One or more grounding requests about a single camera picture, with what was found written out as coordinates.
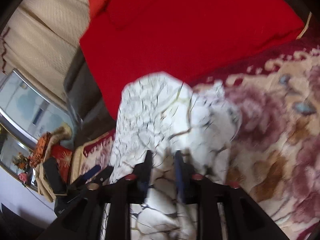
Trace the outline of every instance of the wall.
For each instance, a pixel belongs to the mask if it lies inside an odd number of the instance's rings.
[[[43,196],[25,188],[2,167],[0,167],[0,202],[25,220],[42,228],[47,228],[56,218],[53,212],[54,203],[49,203]]]

